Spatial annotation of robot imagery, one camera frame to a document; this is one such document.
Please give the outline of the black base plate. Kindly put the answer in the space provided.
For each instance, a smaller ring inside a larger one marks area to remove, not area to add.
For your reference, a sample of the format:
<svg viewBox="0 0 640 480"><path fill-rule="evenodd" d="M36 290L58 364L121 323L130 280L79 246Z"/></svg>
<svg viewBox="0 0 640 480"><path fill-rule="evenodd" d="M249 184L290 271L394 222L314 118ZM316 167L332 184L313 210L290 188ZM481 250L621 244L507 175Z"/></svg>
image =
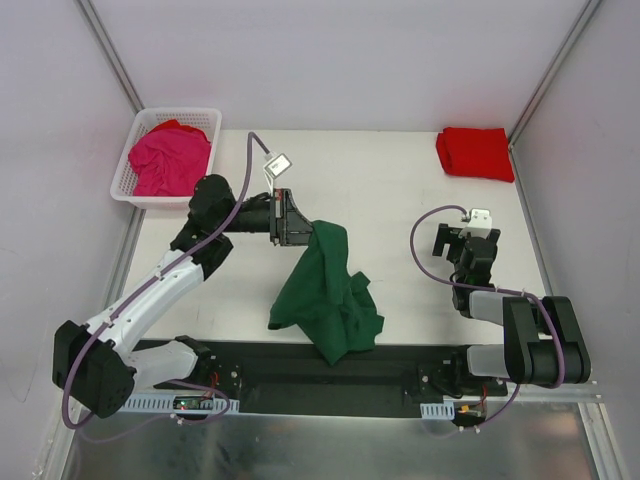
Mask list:
<svg viewBox="0 0 640 480"><path fill-rule="evenodd" d="M205 341L212 379L242 413L417 418L452 394L503 399L505 385L462 369L462 347L378 345L329 365L310 344Z"/></svg>

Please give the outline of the right aluminium corner post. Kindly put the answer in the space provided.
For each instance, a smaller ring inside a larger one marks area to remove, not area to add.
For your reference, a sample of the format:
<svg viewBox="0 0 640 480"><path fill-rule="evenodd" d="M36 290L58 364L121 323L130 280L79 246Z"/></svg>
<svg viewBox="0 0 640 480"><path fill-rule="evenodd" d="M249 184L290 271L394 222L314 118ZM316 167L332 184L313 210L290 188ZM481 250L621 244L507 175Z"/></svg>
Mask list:
<svg viewBox="0 0 640 480"><path fill-rule="evenodd" d="M569 55L575 49L581 37L584 35L584 32L590 26L603 3L603 0L588 0L583 3L578 15L572 22L568 32L564 36L549 65L544 71L544 74L537 83L513 129L508 134L509 149L513 149L515 147L519 138L522 136L524 130L541 105L547 92L551 88L555 78L560 73L561 68L568 60Z"/></svg>

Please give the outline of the aluminium corner post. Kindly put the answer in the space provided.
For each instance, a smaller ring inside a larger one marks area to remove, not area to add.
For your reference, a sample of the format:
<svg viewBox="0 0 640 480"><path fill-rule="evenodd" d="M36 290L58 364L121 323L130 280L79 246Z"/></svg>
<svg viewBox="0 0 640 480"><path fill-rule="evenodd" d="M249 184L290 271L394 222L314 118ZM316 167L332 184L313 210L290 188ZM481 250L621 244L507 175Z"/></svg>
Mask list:
<svg viewBox="0 0 640 480"><path fill-rule="evenodd" d="M110 71L132 111L138 113L144 108L144 103L131 80L109 32L107 31L100 14L91 0L75 0L74 4L92 37L96 41Z"/></svg>
<svg viewBox="0 0 640 480"><path fill-rule="evenodd" d="M568 32L564 36L549 65L544 71L544 74L537 83L513 129L508 134L509 149L513 149L515 147L519 138L522 136L524 130L541 105L547 92L551 88L555 78L560 73L561 68L568 60L569 55L575 49L581 37L584 35L584 32L590 26L603 3L603 0L588 0L583 3L578 15L572 22Z"/></svg>

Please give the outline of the green t-shirt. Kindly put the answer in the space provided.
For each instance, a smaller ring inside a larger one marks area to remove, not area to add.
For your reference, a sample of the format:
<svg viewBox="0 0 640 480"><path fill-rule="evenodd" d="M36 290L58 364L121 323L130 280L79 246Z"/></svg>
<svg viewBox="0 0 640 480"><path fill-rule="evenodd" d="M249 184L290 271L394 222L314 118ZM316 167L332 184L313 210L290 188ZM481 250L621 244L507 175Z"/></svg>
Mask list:
<svg viewBox="0 0 640 480"><path fill-rule="evenodd" d="M269 312L270 330L298 327L330 365L373 350L384 326L369 278L348 271L348 256L347 230L314 221L309 244Z"/></svg>

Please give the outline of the folded red t-shirt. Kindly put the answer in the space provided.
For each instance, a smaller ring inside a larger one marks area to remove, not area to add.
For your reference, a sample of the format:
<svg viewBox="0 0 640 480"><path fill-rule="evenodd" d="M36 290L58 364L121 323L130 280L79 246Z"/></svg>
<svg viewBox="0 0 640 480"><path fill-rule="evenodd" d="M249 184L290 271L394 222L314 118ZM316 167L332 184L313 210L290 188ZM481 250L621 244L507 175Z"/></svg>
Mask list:
<svg viewBox="0 0 640 480"><path fill-rule="evenodd" d="M436 137L436 151L449 176L515 181L503 128L446 127Z"/></svg>

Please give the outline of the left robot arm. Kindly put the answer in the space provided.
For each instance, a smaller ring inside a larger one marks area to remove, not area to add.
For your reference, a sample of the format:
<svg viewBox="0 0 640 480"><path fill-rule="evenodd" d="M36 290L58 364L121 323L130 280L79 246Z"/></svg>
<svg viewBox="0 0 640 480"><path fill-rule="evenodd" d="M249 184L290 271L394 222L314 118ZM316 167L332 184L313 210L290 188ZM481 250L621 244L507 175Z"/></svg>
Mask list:
<svg viewBox="0 0 640 480"><path fill-rule="evenodd" d="M104 419L140 389L175 381L211 389L213 358L204 344L186 335L145 350L137 344L222 266L233 249L229 234L265 233L276 246L305 246L313 231L289 189L236 197L217 174L196 183L188 208L169 249L129 295L82 325L67 321L56 331L52 380L65 403L76 400Z"/></svg>

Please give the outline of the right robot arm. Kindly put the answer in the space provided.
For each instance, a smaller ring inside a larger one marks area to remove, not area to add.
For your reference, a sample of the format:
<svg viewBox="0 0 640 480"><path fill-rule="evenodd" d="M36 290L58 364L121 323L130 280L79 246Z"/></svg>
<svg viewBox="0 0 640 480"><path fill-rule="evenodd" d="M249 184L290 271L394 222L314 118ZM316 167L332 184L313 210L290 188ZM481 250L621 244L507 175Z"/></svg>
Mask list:
<svg viewBox="0 0 640 480"><path fill-rule="evenodd" d="M452 303L462 316L502 328L500 345L471 345L449 373L452 388L470 395L486 377L550 388L587 382L591 360L569 298L545 296L539 301L497 291L491 268L497 258L498 229L438 225L432 254L444 255L454 271L449 281Z"/></svg>

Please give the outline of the left aluminium corner post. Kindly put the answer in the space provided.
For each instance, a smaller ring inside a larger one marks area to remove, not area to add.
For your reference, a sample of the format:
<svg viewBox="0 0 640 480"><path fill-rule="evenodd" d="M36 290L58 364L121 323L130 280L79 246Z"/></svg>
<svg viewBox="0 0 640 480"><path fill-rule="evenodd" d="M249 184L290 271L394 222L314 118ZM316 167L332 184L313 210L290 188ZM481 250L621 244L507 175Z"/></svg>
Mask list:
<svg viewBox="0 0 640 480"><path fill-rule="evenodd" d="M100 14L91 0L75 0L74 4L92 37L96 41L110 71L132 111L138 113L144 108L144 103L131 80L109 32L107 31Z"/></svg>

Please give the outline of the pink t-shirt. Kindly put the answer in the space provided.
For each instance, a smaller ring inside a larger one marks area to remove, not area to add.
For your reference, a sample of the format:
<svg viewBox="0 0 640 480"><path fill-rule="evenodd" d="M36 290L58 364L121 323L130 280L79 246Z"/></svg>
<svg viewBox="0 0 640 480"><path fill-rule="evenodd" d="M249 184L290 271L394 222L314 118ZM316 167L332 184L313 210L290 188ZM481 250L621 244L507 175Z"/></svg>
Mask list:
<svg viewBox="0 0 640 480"><path fill-rule="evenodd" d="M128 161L137 176L134 196L187 197L206 174L211 142L206 134L178 120L165 121L130 150Z"/></svg>

